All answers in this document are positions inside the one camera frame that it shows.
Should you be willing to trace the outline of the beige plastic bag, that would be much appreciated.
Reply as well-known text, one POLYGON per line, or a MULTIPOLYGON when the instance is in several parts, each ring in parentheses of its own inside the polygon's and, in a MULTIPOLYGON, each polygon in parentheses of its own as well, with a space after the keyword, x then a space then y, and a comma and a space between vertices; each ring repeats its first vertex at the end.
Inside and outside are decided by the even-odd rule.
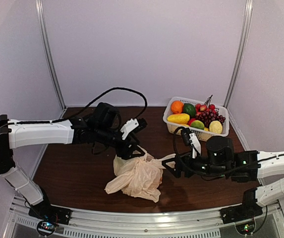
POLYGON ((143 198, 155 203, 159 201, 161 192, 158 187, 162 183, 165 167, 162 161, 173 159, 175 153, 156 159, 145 149, 145 155, 124 160, 115 156, 113 168, 115 178, 107 183, 107 194, 122 191, 123 194, 134 198, 143 198))

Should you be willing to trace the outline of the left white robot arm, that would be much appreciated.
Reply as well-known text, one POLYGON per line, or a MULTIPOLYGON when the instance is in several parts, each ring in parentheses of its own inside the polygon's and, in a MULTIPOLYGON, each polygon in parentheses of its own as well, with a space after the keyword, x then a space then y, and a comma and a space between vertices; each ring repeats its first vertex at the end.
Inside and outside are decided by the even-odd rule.
POLYGON ((42 144, 101 143, 105 148, 114 148, 116 155, 125 160, 143 156, 135 134, 147 126, 146 120, 136 117, 114 127, 116 119, 121 119, 119 110, 107 103, 99 103, 92 114, 68 119, 18 121, 1 115, 0 176, 26 199, 33 212, 43 220, 50 220, 55 207, 45 191, 14 162, 13 150, 42 144))

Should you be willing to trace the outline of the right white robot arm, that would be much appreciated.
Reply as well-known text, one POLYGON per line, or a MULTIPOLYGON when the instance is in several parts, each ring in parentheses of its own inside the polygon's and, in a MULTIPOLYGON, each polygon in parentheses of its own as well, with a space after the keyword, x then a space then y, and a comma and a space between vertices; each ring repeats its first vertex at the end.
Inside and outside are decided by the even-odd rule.
MULTIPOLYGON (((213 136, 206 142, 207 156, 201 156, 194 139, 185 144, 192 152, 175 153, 164 159, 162 165, 176 178, 181 174, 189 178, 198 175, 207 178, 226 178, 233 182, 257 181, 274 175, 284 175, 284 152, 243 151, 234 152, 230 138, 213 136)), ((284 197, 284 178, 269 185, 244 192, 242 203, 220 210, 224 224, 260 216, 263 208, 284 197)))

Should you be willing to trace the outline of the red apple in basket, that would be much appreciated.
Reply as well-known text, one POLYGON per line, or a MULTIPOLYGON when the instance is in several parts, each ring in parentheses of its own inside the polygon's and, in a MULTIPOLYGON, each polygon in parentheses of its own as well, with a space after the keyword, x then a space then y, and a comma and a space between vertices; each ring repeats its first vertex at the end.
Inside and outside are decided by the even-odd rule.
POLYGON ((191 118, 191 119, 188 121, 187 124, 188 124, 189 126, 191 126, 191 124, 192 124, 194 121, 196 121, 196 119, 195 119, 195 118, 191 118))

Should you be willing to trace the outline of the green yellow mango in basket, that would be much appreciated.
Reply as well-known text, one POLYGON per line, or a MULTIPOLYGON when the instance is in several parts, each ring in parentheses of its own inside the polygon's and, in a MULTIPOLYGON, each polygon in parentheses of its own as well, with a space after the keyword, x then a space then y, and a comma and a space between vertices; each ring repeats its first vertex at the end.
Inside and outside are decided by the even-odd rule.
POLYGON ((200 120, 194 120, 194 121, 190 124, 190 126, 191 126, 192 128, 196 128, 196 129, 200 129, 200 130, 204 130, 204 128, 205 128, 204 123, 201 122, 200 120))

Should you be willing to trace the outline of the white plastic basket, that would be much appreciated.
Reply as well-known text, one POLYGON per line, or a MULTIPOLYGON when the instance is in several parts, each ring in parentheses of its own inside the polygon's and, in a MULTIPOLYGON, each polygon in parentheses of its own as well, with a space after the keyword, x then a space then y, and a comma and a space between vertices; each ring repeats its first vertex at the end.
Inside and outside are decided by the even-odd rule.
POLYGON ((173 101, 181 101, 183 103, 190 103, 190 104, 193 104, 194 106, 198 103, 200 103, 200 104, 204 103, 204 102, 201 102, 201 101, 198 101, 198 100, 193 100, 193 99, 188 99, 188 98, 183 98, 183 97, 172 97, 171 100, 169 101, 169 103, 168 103, 168 105, 167 105, 167 107, 164 111, 164 115, 163 115, 163 121, 167 124, 167 128, 168 128, 168 131, 170 133, 174 133, 174 131, 176 130, 177 127, 184 126, 184 127, 189 128, 191 131, 193 131, 196 134, 198 140, 201 140, 201 141, 207 141, 212 136, 218 136, 219 135, 219 136, 226 137, 228 135, 229 118, 228 118, 228 110, 225 107, 215 105, 216 109, 220 112, 220 114, 222 114, 226 117, 226 121, 223 124, 222 133, 216 134, 216 133, 209 132, 209 127, 205 127, 204 130, 200 130, 200 129, 192 128, 188 124, 177 124, 177 123, 168 122, 167 117, 173 114, 171 112, 171 109, 170 109, 170 106, 171 106, 173 101))

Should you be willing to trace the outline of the green lime in basket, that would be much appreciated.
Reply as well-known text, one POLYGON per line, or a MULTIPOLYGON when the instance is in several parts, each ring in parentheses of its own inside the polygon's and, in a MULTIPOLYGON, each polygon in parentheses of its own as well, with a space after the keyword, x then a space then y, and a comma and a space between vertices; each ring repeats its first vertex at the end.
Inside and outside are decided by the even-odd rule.
POLYGON ((197 114, 196 108, 193 104, 184 103, 183 113, 188 114, 191 118, 194 118, 197 114))

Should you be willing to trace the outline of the red grape bunch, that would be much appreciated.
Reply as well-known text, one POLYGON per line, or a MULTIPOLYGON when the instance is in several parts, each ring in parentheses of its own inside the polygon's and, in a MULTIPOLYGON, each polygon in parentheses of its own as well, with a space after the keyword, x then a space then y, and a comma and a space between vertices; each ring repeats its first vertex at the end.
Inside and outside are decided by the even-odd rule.
MULTIPOLYGON (((208 97, 207 100, 202 104, 205 104, 205 105, 212 104, 211 103, 212 97, 213 97, 213 95, 208 97)), ((210 123, 214 120, 220 121, 221 124, 224 124, 225 121, 226 121, 226 117, 224 115, 220 114, 220 112, 217 109, 215 109, 214 111, 197 112, 195 119, 203 122, 205 127, 209 127, 210 123)))

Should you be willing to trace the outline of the orange in basket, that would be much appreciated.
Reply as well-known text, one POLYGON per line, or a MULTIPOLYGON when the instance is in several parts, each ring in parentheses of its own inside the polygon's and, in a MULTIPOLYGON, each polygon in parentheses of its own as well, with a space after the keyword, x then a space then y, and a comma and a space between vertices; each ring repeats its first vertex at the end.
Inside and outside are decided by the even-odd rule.
POLYGON ((181 101, 173 101, 170 109, 173 114, 180 114, 183 112, 184 103, 181 101))

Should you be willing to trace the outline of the red cherries in basket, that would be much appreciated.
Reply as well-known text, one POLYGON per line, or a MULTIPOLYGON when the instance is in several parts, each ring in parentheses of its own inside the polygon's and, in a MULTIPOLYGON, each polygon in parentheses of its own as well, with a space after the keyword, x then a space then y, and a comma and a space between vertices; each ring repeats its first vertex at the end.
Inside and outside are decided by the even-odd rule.
POLYGON ((207 112, 207 111, 214 111, 216 109, 215 105, 209 104, 196 104, 195 109, 197 112, 207 112))

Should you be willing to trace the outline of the aluminium front rail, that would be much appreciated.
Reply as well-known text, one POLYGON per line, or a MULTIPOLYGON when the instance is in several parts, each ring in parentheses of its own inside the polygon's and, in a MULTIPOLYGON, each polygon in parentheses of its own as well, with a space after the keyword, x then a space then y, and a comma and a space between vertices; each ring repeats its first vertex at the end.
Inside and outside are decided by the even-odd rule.
MULTIPOLYGON (((284 238, 284 213, 278 202, 254 220, 225 224, 220 209, 164 213, 112 213, 72 209, 68 225, 59 224, 49 238, 284 238), (260 230, 242 235, 248 222, 260 230)), ((14 196, 1 238, 42 238, 36 227, 41 219, 28 215, 20 196, 14 196)))

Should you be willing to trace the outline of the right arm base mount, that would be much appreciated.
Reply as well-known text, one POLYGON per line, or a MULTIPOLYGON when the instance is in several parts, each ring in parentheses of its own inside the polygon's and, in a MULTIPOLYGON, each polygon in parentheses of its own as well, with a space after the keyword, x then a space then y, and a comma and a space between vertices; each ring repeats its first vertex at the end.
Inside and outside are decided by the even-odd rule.
POLYGON ((243 204, 231 206, 220 210, 223 224, 235 223, 236 231, 243 236, 253 235, 260 230, 257 228, 255 218, 263 214, 262 207, 258 205, 245 206, 243 204))

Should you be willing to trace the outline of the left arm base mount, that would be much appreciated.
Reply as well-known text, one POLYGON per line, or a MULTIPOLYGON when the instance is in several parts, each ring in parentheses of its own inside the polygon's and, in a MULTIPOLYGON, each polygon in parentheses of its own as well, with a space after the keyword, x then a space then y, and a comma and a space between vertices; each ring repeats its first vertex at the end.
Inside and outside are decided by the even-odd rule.
POLYGON ((39 204, 29 205, 28 215, 40 219, 36 225, 38 234, 47 238, 54 234, 60 225, 68 225, 71 216, 71 210, 67 208, 53 206, 48 201, 42 201, 39 204))

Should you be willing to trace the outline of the right aluminium corner post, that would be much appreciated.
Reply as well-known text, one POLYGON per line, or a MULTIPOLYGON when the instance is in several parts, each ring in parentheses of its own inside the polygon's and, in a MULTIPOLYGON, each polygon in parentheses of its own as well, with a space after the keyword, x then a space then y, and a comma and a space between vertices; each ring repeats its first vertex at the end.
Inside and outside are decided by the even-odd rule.
POLYGON ((244 58, 245 48, 246 48, 249 33, 250 33, 252 15, 253 15, 253 0, 246 0, 237 54, 236 54, 236 58, 234 62, 233 71, 231 74, 230 84, 227 90, 226 99, 224 102, 225 108, 228 108, 230 105, 230 101, 234 93, 235 85, 238 80, 240 68, 242 66, 242 62, 244 58))

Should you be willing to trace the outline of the left aluminium corner post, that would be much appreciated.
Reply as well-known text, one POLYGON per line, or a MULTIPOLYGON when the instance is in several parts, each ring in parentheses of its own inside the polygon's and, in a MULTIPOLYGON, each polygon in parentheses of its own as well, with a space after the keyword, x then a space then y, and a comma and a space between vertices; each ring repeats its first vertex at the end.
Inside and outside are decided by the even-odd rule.
POLYGON ((48 38, 48 32, 47 32, 47 26, 46 26, 46 19, 45 19, 45 12, 44 12, 44 6, 43 6, 43 1, 42 0, 35 0, 35 5, 36 5, 36 13, 40 25, 40 32, 41 32, 41 38, 43 42, 43 47, 45 51, 45 59, 48 65, 50 77, 53 83, 54 91, 59 103, 59 106, 61 110, 65 110, 66 104, 63 99, 63 95, 61 92, 61 88, 58 82, 57 78, 57 73, 55 69, 55 64, 52 56, 52 51, 50 47, 50 42, 48 38))

